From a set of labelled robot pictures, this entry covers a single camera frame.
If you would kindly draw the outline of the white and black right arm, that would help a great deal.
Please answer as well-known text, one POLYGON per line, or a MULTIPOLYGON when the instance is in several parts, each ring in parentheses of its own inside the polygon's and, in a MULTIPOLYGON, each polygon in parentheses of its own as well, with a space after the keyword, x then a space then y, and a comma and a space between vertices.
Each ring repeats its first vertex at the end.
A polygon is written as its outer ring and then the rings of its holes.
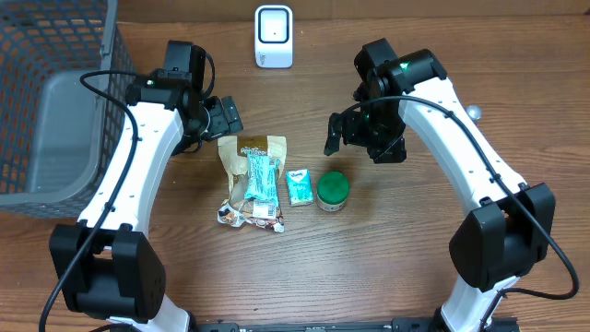
POLYGON ((449 243, 458 273, 432 319, 396 318, 395 331, 516 331, 495 319, 500 291, 511 288, 548 251, 555 197, 529 185, 495 152, 458 100, 442 64, 427 49, 397 56, 386 39, 354 59, 356 105, 329 118, 325 155, 341 144, 367 149, 376 163, 406 159, 404 131, 421 138, 452 184, 465 219, 449 243))

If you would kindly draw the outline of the teal tissue pack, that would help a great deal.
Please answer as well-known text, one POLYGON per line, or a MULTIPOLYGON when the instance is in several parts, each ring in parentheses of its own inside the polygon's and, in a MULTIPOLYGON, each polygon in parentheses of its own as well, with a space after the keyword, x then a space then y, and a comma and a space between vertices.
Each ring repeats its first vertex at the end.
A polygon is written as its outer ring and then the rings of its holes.
POLYGON ((292 207, 307 206, 314 201, 311 174, 308 169, 288 171, 286 182, 292 207))

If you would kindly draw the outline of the yellow liquid bottle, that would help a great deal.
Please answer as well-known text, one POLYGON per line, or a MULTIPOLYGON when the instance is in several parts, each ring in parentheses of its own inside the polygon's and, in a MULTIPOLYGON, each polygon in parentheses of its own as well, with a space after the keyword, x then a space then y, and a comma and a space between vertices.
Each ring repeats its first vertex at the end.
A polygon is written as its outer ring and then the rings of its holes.
POLYGON ((474 124, 476 124, 482 117, 482 110, 477 105, 469 105, 466 108, 466 113, 474 124))

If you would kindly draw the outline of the teal snack bar wrapper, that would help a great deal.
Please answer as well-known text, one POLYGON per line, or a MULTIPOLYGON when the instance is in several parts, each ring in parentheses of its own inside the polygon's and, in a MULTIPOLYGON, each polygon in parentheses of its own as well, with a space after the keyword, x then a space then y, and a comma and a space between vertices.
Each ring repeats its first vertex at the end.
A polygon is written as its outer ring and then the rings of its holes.
POLYGON ((277 172, 280 160, 256 154, 249 154, 247 160, 248 184, 244 198, 271 202, 278 206, 277 172))

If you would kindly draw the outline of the brown snack pouch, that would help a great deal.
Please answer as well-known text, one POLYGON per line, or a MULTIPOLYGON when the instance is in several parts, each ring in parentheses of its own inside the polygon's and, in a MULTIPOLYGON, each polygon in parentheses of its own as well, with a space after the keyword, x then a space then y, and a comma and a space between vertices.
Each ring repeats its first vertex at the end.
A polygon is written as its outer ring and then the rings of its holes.
POLYGON ((277 183, 284 171, 283 136, 224 136, 218 156, 228 176, 229 197, 217 212, 220 224, 244 224, 282 233, 285 230, 277 183))

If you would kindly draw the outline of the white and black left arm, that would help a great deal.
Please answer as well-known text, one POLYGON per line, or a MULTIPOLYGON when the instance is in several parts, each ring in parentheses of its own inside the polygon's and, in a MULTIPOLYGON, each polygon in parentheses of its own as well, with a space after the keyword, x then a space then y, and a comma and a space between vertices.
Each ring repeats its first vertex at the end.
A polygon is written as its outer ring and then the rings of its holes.
POLYGON ((58 277, 38 323, 45 330, 57 297, 71 312, 105 321, 104 330, 194 331, 194 315, 166 295, 166 272, 148 240, 150 215, 169 159, 243 129, 232 98, 213 95, 204 72, 212 56, 169 41, 164 65, 134 73, 119 101, 124 128, 100 186, 72 225, 58 224, 49 250, 58 277))

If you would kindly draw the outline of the green lid jar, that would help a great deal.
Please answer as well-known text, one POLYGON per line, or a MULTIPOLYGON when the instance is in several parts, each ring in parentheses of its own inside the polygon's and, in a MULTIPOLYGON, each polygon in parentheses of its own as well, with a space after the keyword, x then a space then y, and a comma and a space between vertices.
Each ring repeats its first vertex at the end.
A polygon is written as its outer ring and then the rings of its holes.
POLYGON ((326 172, 316 187, 318 207, 327 212, 339 211, 348 200, 349 190, 348 178, 342 172, 326 172))

